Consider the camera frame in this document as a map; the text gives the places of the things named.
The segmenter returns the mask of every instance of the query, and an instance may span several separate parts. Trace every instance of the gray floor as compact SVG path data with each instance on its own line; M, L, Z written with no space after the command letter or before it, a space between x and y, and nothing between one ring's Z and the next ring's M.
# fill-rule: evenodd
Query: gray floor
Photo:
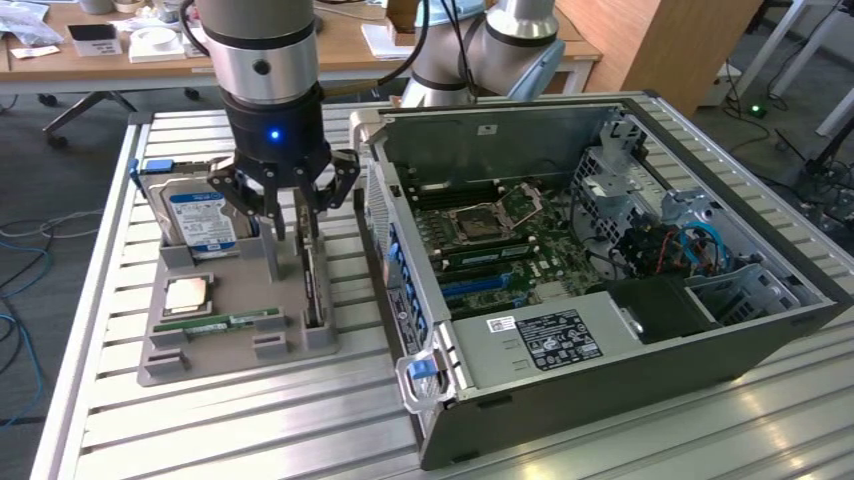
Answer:
M736 67L745 67L767 33L761 30L757 36L743 39L732 59ZM772 75L780 57L777 55L765 68L744 103L761 97L764 81ZM851 86L854 73L828 60L815 58L785 96L789 111L783 113L769 109L761 123L768 128L788 131L792 140L808 151L809 145L817 146L821 142L811 131ZM148 111L217 108L214 91L202 89L201 93L200 102L186 100L180 90L132 93L128 99ZM78 95L60 95L58 98L62 105L68 105ZM0 101L8 104L9 98ZM61 152L50 150L40 134L41 126L56 113L56 109L36 102L34 96L24 96L16 108L0 116L0 224L96 209L106 198L125 113L109 102L98 105L62 129L70 147ZM693 120L723 147L731 147L760 134L757 129L732 120L716 109L697 112ZM757 142L739 149L737 156L757 173L781 180L784 172L796 172L797 160L791 152L777 151L773 144L775 139ZM854 138L844 146L848 158L852 152ZM77 225L89 228L92 222L80 222L74 227ZM93 237L56 241L50 249L53 266L49 274L24 294L12 298L16 313L32 333L48 382L45 397L29 412L29 417L46 414L50 383L58 372L93 241ZM0 249L0 279L20 268L30 255ZM12 346L8 340L0 344L0 362L8 358ZM21 355L12 369L0 377L0 417L10 416L28 403L33 391L32 365ZM13 426L0 432L0 478L26 478L40 433L40 423Z

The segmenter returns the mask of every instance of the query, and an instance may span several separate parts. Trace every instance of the hard drive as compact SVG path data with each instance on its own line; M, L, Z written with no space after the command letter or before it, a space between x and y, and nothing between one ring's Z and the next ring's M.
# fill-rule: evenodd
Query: hard drive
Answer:
M252 220L206 183L206 163L148 160L134 181L144 192L166 246L186 245L197 260L236 253L237 240L254 236Z

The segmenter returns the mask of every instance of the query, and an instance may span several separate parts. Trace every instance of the chair wheel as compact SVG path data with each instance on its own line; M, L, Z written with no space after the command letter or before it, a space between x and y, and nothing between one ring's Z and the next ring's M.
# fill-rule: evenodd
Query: chair wheel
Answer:
M45 95L42 93L38 94L38 103L45 107L54 107L58 104L56 97L53 95Z
M48 145L50 146L50 148L61 150L68 146L68 139L65 137L48 135Z
M198 93L198 90L196 90L194 88L185 88L184 96L188 99L190 99L193 102L201 98L201 94Z

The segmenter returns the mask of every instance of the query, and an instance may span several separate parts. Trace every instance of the motherboard chip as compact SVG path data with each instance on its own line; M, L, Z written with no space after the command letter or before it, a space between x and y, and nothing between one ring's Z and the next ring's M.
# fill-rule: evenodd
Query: motherboard chip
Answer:
M456 224L468 240L488 240L503 234L501 224L488 207L471 208L456 212Z

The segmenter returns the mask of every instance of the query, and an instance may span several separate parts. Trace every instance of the table leg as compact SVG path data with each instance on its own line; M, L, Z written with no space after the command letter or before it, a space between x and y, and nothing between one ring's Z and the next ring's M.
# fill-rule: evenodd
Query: table leg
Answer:
M584 86L587 85L587 79L589 78L589 71L592 70L592 61L576 61L569 63L567 70L565 83L563 84L563 95L572 93L581 93Z
M776 50L776 47L783 41L783 37L785 36L785 33L788 32L788 30L791 30L791 27L795 21L800 17L800 14L803 13L803 10L807 7L807 3L808 3L808 0L795 0L791 7L788 7L785 16L783 16L783 19L779 21L779 24L776 25L773 32L771 32L771 36L764 42L764 45L761 46L761 49L759 50L759 53L756 54L756 57L753 58L749 64L749 67L747 67L747 70L741 74L741 78L737 81L737 84L735 85L735 92L737 93L739 97L744 95L744 92L747 91L747 87L749 87L749 84L756 78L756 75L761 71L761 67L764 67L764 64L767 63L768 59L771 58L771 55L773 54L773 50Z
M827 35L832 31L833 27L836 26L839 21L846 17L847 17L847 14L837 11L829 14L829 18L827 18L827 21L821 23L820 26L817 27L817 30L815 30L815 33L812 34L812 38L809 38L809 41L803 46L803 50L800 50L800 53L795 57L793 62L791 62L791 65L785 69L785 73L783 73L783 76L779 78L777 82L773 84L771 95L776 97L783 96L783 93L785 93L785 89L791 85L791 82L793 81L795 77L800 73L800 70L803 70L803 66L805 65L805 62L809 60L809 58L815 54L817 47L820 47L821 43L824 43L824 38L827 38Z
M827 118L819 125L815 133L817 133L821 137L831 136L833 132L839 130L839 125L841 124L844 119L851 115L854 115L854 88L846 95L841 102L839 102L836 108L832 110L832 112L829 112L829 115L827 115Z

